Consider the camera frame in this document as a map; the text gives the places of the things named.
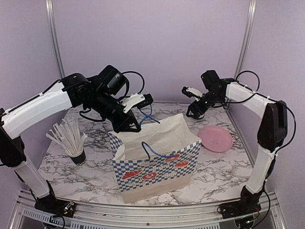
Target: purple wall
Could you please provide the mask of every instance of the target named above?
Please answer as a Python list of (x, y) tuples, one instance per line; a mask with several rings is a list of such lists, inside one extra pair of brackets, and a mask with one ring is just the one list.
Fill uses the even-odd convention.
[[(4, 109), (40, 93), (59, 78), (44, 1), (0, 0), (0, 69), (0, 107)], [(26, 153), (36, 166), (49, 144), (46, 132), (60, 118), (62, 114), (54, 115), (22, 134)], [(0, 227), (7, 228), (22, 183), (12, 170), (0, 167), (0, 184)]]
[[(305, 228), (305, 108), (302, 102), (305, 85), (305, 1), (258, 1), (254, 30), (244, 70), (257, 72), (262, 80), (260, 92), (282, 99), (294, 111), (297, 133), (293, 143), (279, 152), (268, 189), (275, 190), (287, 228)], [(242, 76), (242, 82), (256, 87), (255, 77)], [(259, 120), (254, 114), (235, 105), (231, 112), (256, 156), (256, 133)], [(291, 137), (293, 122), (289, 122)]]
[[(204, 90), (200, 75), (217, 69), (233, 76), (249, 1), (55, 0), (66, 74), (92, 76), (106, 65), (134, 70), (156, 101), (189, 101), (183, 86)], [(130, 92), (141, 80), (128, 75)]]

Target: checkered paper bag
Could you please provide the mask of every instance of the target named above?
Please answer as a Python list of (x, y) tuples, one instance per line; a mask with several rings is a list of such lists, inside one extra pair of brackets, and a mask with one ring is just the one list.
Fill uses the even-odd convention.
[[(125, 203), (189, 184), (201, 147), (183, 114), (142, 125), (139, 133), (109, 132), (113, 168)], [(144, 150), (142, 142), (150, 149)]]

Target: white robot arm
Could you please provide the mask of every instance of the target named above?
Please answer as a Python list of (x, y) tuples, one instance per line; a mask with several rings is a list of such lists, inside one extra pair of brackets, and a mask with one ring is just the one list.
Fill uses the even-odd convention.
[(44, 92), (11, 109), (0, 109), (0, 159), (11, 167), (25, 182), (37, 198), (35, 207), (40, 210), (60, 212), (67, 217), (73, 211), (65, 212), (61, 200), (56, 199), (51, 185), (42, 178), (33, 163), (24, 154), (20, 135), (41, 120), (71, 107), (83, 105), (97, 111), (102, 119), (109, 119), (115, 132), (141, 130), (131, 108), (150, 105), (150, 94), (134, 94), (122, 102), (113, 98), (126, 84), (127, 78), (108, 65), (99, 75), (85, 78), (79, 73), (56, 81)]
[(275, 165), (276, 151), (287, 136), (287, 109), (283, 101), (271, 100), (233, 78), (219, 79), (214, 70), (202, 74), (201, 79), (208, 93), (193, 94), (193, 89), (184, 87), (182, 93), (195, 97), (189, 105), (187, 116), (200, 119), (209, 107), (224, 104), (226, 98), (241, 103), (261, 119), (257, 134), (258, 153), (253, 171), (241, 192), (241, 200), (220, 205), (223, 218), (231, 218), (260, 210), (259, 197), (264, 191), (265, 181)]

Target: blue bag handle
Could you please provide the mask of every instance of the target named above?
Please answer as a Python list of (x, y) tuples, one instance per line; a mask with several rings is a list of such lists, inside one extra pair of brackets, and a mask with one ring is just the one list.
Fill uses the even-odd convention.
[(158, 156), (160, 156), (160, 157), (164, 157), (164, 158), (170, 158), (170, 157), (172, 157), (172, 156), (174, 155), (174, 153), (175, 153), (175, 152), (172, 152), (169, 156), (161, 155), (161, 154), (158, 154), (156, 151), (154, 151), (146, 142), (142, 142), (141, 144), (142, 144), (142, 147), (143, 147), (145, 153), (146, 153), (147, 156), (148, 156), (148, 159), (151, 159), (151, 156), (149, 155), (149, 153), (148, 153), (147, 149), (145, 148), (145, 146), (147, 146), (147, 147), (150, 149), (150, 151), (152, 151), (154, 154), (156, 154), (156, 155), (158, 155)]
[(142, 126), (142, 123), (143, 123), (146, 119), (148, 119), (148, 118), (150, 118), (151, 120), (153, 120), (153, 121), (155, 121), (156, 123), (159, 123), (159, 124), (160, 124), (160, 122), (159, 122), (157, 119), (154, 119), (154, 118), (152, 117), (152, 114), (153, 114), (153, 107), (152, 107), (151, 104), (150, 104), (150, 107), (151, 107), (151, 112), (150, 112), (149, 114), (144, 113), (144, 112), (140, 109), (140, 112), (141, 112), (143, 115), (145, 115), (145, 118), (142, 119), (142, 121), (140, 121), (140, 126)]

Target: marble surface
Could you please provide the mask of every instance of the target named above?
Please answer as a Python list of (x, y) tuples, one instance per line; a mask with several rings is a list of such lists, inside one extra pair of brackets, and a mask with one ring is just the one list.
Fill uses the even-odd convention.
[[(156, 119), (163, 119), (178, 113), (185, 115), (187, 106), (188, 104), (154, 103), (153, 116)], [(66, 117), (79, 117), (80, 109), (81, 107), (69, 110)], [(138, 121), (141, 121), (143, 115), (137, 109), (133, 111)], [(94, 111), (88, 116), (99, 118)], [(222, 108), (210, 108), (201, 120), (186, 116), (185, 119), (194, 134), (206, 125), (226, 128), (234, 139), (233, 147), (225, 153), (213, 153), (202, 147), (196, 171), (189, 186), (128, 205), (185, 205), (240, 197), (241, 189), (252, 172), (252, 166), (226, 112)], [(58, 197), (124, 205), (112, 167), (112, 153), (108, 138), (108, 132), (112, 130), (111, 123), (109, 121), (94, 123), (80, 118), (79, 125), (81, 131), (88, 135), (84, 144), (86, 164), (77, 167), (62, 147), (52, 142), (39, 172), (50, 181)]]

